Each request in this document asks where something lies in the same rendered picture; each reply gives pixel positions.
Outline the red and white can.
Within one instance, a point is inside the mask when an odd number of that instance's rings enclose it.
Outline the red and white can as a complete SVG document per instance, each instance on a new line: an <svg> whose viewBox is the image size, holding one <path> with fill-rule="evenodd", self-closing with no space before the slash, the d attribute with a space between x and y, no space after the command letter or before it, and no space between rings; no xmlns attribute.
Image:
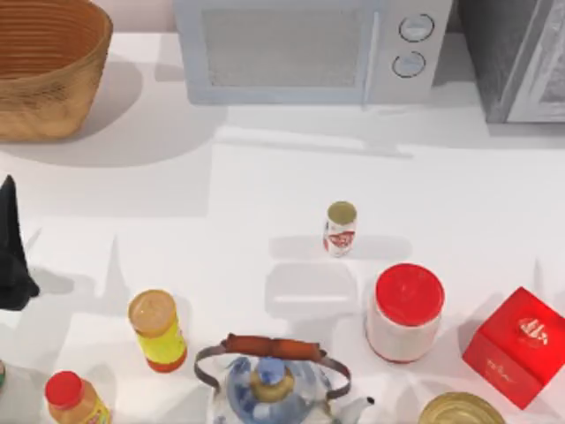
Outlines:
<svg viewBox="0 0 565 424"><path fill-rule="evenodd" d="M356 236L358 212L348 201L336 201L327 210L323 232L323 246L334 256L346 255Z"/></svg>

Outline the pale microwave oven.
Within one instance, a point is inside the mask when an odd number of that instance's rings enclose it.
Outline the pale microwave oven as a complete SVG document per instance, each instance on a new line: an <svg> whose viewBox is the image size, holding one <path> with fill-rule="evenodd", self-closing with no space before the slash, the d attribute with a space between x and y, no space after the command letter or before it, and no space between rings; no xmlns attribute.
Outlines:
<svg viewBox="0 0 565 424"><path fill-rule="evenodd" d="M203 105L409 104L432 88L453 0L173 0L189 100ZM434 21L422 42L404 18ZM399 55L426 68L402 79Z"/></svg>

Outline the white jar with red lid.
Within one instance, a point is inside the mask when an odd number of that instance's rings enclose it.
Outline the white jar with red lid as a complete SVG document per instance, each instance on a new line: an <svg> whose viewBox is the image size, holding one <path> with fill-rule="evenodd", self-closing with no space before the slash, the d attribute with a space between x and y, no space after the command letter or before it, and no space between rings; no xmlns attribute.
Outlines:
<svg viewBox="0 0 565 424"><path fill-rule="evenodd" d="M389 362L419 360L433 346L444 302L441 280L429 269L408 262L385 269L367 301L369 345Z"/></svg>

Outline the yellow can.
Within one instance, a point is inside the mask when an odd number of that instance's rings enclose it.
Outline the yellow can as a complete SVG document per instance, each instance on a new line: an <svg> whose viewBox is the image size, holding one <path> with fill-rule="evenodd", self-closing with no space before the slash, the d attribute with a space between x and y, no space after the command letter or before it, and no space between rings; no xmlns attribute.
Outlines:
<svg viewBox="0 0 565 424"><path fill-rule="evenodd" d="M128 306L128 318L147 364L158 373L170 373L185 362L187 343L180 329L177 306L164 290L137 294Z"/></svg>

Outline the blue and white teapot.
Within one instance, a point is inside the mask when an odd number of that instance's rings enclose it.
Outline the blue and white teapot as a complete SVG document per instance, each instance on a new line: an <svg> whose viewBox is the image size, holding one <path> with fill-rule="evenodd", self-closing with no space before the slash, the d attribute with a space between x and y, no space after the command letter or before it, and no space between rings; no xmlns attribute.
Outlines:
<svg viewBox="0 0 565 424"><path fill-rule="evenodd" d="M373 397L339 409L351 372L318 343L230 333L200 350L193 371L212 389L207 424L359 424Z"/></svg>

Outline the microwave knob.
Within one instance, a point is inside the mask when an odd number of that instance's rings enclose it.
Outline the microwave knob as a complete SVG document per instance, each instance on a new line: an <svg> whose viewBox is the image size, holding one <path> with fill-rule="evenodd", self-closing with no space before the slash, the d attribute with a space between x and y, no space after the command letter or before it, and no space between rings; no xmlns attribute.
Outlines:
<svg viewBox="0 0 565 424"><path fill-rule="evenodd" d="M404 18L399 26L399 34L407 42L422 42L434 30L433 19L424 13Z"/></svg>
<svg viewBox="0 0 565 424"><path fill-rule="evenodd" d="M417 77L426 68L425 57L417 51L397 56L392 63L392 71L402 79Z"/></svg>

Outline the gold round tin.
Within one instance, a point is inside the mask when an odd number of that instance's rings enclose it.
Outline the gold round tin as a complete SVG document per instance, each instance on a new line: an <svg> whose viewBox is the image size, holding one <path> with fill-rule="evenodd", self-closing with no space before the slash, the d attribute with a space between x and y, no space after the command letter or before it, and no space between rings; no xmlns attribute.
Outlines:
<svg viewBox="0 0 565 424"><path fill-rule="evenodd" d="M418 417L418 424L507 424L482 397L451 391L432 399Z"/></svg>

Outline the red box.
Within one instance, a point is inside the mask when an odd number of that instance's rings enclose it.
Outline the red box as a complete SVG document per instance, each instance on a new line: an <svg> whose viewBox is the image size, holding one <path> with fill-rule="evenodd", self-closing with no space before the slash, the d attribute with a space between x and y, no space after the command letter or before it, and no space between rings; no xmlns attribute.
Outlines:
<svg viewBox="0 0 565 424"><path fill-rule="evenodd" d="M523 410L565 365L565 317L520 287L478 327L463 361Z"/></svg>

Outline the woven brown basket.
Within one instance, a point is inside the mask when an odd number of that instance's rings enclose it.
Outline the woven brown basket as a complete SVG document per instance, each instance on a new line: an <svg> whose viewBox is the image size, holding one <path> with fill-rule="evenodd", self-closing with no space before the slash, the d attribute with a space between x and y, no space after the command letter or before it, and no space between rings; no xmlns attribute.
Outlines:
<svg viewBox="0 0 565 424"><path fill-rule="evenodd" d="M94 103L113 23L92 0L0 0L0 140L61 140Z"/></svg>

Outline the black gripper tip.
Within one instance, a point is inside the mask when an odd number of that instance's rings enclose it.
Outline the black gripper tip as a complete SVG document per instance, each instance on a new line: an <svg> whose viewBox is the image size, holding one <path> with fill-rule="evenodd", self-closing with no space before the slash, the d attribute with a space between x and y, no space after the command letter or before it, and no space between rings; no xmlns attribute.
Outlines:
<svg viewBox="0 0 565 424"><path fill-rule="evenodd" d="M22 243L16 184L8 175L0 186L0 310L21 311L39 294Z"/></svg>

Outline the orange bottle with red cap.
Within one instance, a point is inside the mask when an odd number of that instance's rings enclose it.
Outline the orange bottle with red cap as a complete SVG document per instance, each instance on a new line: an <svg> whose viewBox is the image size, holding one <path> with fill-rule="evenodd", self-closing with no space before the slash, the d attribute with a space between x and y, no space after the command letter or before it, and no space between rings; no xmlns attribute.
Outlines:
<svg viewBox="0 0 565 424"><path fill-rule="evenodd" d="M44 395L57 424L112 424L111 412L94 386L72 371L53 374Z"/></svg>

